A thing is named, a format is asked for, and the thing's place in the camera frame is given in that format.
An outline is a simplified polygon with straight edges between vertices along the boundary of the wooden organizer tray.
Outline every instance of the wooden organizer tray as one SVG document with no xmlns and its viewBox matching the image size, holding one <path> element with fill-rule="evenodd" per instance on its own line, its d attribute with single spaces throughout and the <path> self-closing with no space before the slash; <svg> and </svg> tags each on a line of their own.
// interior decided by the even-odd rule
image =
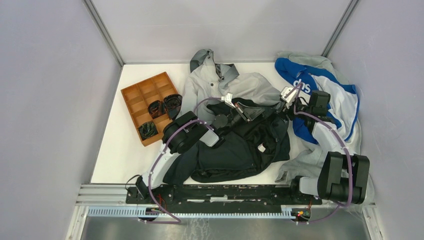
<svg viewBox="0 0 424 240">
<path fill-rule="evenodd" d="M 164 136 L 164 128 L 171 123 L 172 120 L 169 119 L 166 113 L 153 119 L 149 114 L 148 106 L 156 100 L 163 102 L 165 97 L 172 94 L 178 94 L 168 74 L 162 72 L 161 74 L 122 89 L 121 93 L 141 143 L 144 146 L 148 146 L 161 140 Z M 140 136 L 139 133 L 139 127 L 150 121 L 153 121 L 158 134 L 146 140 L 142 140 L 142 136 Z"/>
</svg>

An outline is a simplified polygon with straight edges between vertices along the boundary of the gray floor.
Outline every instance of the gray floor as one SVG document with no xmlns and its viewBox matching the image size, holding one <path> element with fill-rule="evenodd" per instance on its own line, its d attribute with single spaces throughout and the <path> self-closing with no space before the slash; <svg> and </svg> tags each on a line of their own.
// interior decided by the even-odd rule
<svg viewBox="0 0 424 240">
<path fill-rule="evenodd" d="M 329 209 L 313 209 L 312 219 Z M 328 220 L 299 225 L 285 219 L 183 219 L 182 225 L 144 224 L 127 217 L 88 217 L 83 240 L 369 240 L 361 213 L 340 210 Z"/>
</svg>

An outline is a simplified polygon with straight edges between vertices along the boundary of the gray jacket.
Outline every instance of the gray jacket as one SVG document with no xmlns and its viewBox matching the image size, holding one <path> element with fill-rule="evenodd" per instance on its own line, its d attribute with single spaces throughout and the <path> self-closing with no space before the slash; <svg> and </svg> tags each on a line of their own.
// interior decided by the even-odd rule
<svg viewBox="0 0 424 240">
<path fill-rule="evenodd" d="M 199 50 L 190 61 L 190 75 L 185 82 L 182 94 L 180 116 L 193 111 L 200 101 L 220 98 L 232 93 L 233 98 L 252 100 L 254 103 L 270 106 L 277 104 L 280 91 L 257 72 L 239 74 L 234 64 L 216 64 L 211 49 Z M 197 108 L 199 119 L 211 123 L 215 115 L 206 108 L 207 104 L 216 104 L 218 100 L 208 100 Z"/>
</svg>

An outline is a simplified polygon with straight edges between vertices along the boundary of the blue and white jacket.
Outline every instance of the blue and white jacket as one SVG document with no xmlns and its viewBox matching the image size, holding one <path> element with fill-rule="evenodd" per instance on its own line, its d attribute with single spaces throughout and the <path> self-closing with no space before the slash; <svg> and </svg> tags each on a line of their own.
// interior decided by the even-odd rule
<svg viewBox="0 0 424 240">
<path fill-rule="evenodd" d="M 343 85 L 325 69 L 297 64 L 284 57 L 275 61 L 275 69 L 293 86 L 301 80 L 304 83 L 302 91 L 308 95 L 313 90 L 329 93 L 331 98 L 327 115 L 334 119 L 340 137 L 346 142 L 350 140 L 355 131 L 360 105 L 355 85 Z M 294 134 L 309 143 L 317 144 L 304 123 L 300 118 L 293 120 Z"/>
</svg>

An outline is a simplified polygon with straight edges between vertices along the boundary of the metal corner post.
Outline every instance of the metal corner post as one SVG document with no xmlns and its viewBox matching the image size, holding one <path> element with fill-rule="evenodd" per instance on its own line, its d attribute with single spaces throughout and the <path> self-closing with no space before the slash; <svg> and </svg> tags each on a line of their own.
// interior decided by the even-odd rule
<svg viewBox="0 0 424 240">
<path fill-rule="evenodd" d="M 334 47 L 334 44 L 336 43 L 337 39 L 339 38 L 340 34 L 342 33 L 342 30 L 345 28 L 346 23 L 348 22 L 349 18 L 351 17 L 353 11 L 357 7 L 360 0 L 350 0 L 349 4 L 346 7 L 346 10 L 344 11 L 343 15 L 340 18 L 340 21 L 338 22 L 337 26 L 335 27 L 330 39 L 327 42 L 327 45 L 324 48 L 324 51 L 322 51 L 321 56 L 328 57 L 331 50 Z"/>
<path fill-rule="evenodd" d="M 93 18 L 95 24 L 97 25 L 98 30 L 100 31 L 101 35 L 103 36 L 104 40 L 106 41 L 107 45 L 110 48 L 110 51 L 112 52 L 113 56 L 115 57 L 118 64 L 123 67 L 125 62 L 119 53 L 117 46 L 115 45 L 114 41 L 111 38 L 111 35 L 108 32 L 108 29 L 106 28 L 105 24 L 102 21 L 102 18 L 100 18 L 99 12 L 97 12 L 96 7 L 94 6 L 94 3 L 92 0 L 82 0 L 87 7 L 88 12 L 90 13 L 91 17 Z"/>
</svg>

